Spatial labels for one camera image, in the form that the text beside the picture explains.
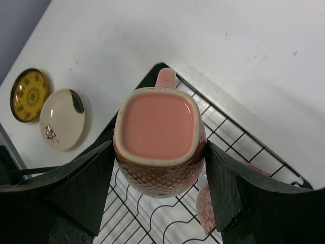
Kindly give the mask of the pink floral mug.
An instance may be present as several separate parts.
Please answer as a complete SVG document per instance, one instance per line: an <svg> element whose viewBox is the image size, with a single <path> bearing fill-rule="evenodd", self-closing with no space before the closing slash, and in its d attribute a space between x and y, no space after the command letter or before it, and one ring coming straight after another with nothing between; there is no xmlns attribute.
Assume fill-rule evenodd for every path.
<svg viewBox="0 0 325 244"><path fill-rule="evenodd" d="M176 73L159 71L155 86L131 92L113 136L123 176L138 192L170 198L190 188L204 164L206 133L196 101L176 89Z"/></svg>

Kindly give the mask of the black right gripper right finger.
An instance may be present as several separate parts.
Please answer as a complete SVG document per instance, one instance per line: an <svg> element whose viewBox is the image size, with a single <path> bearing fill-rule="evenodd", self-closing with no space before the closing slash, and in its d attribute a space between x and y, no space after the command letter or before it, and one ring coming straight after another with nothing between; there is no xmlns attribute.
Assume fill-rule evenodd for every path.
<svg viewBox="0 0 325 244"><path fill-rule="evenodd" d="M216 229L224 243L324 243L324 189L292 186L205 146Z"/></svg>

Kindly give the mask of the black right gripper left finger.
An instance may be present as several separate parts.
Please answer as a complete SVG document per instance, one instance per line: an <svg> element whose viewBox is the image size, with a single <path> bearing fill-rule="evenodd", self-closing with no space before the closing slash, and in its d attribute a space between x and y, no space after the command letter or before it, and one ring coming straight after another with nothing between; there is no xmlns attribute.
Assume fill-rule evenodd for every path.
<svg viewBox="0 0 325 244"><path fill-rule="evenodd" d="M1 186L1 243L92 243L113 170L113 143L17 185Z"/></svg>

